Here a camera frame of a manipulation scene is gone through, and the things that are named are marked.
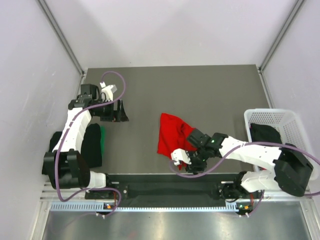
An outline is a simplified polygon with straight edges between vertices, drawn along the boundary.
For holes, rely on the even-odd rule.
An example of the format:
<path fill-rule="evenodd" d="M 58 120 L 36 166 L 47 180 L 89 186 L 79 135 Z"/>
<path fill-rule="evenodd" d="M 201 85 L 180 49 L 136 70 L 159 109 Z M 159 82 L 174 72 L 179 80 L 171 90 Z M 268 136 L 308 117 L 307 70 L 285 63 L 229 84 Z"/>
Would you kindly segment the red t shirt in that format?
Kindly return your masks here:
<path fill-rule="evenodd" d="M 175 115 L 161 113 L 157 153 L 173 160 L 175 150 L 194 152 L 196 148 L 187 141 L 194 129 Z"/>

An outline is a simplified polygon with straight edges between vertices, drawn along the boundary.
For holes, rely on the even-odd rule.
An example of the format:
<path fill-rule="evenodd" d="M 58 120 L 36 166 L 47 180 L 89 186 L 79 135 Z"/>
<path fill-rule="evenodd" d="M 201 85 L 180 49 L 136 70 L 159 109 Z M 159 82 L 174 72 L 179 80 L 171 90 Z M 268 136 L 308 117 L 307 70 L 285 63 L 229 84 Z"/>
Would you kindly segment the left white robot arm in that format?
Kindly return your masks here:
<path fill-rule="evenodd" d="M 93 117 L 105 122 L 129 120 L 123 101 L 113 101 L 116 91 L 114 84 L 83 84 L 80 94 L 68 104 L 62 135 L 43 158 L 44 173 L 54 189 L 96 189 L 97 194 L 105 199 L 113 194 L 114 187 L 108 183 L 107 175 L 91 171 L 81 152 L 87 127 Z"/>

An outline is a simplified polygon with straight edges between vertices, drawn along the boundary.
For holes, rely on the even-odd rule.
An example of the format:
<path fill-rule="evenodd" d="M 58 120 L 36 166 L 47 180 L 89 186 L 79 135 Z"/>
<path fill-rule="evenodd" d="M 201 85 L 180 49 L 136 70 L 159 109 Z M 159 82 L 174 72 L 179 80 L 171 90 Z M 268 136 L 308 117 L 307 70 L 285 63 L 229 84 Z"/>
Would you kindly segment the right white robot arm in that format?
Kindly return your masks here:
<path fill-rule="evenodd" d="M 259 166 L 260 171 L 242 171 L 233 181 L 233 192 L 245 198 L 256 191 L 277 191 L 302 197 L 314 167 L 298 148 L 291 144 L 245 142 L 222 133 L 212 136 L 194 129 L 187 141 L 194 151 L 183 150 L 180 162 L 188 173 L 203 173 L 207 160 L 237 160 Z"/>

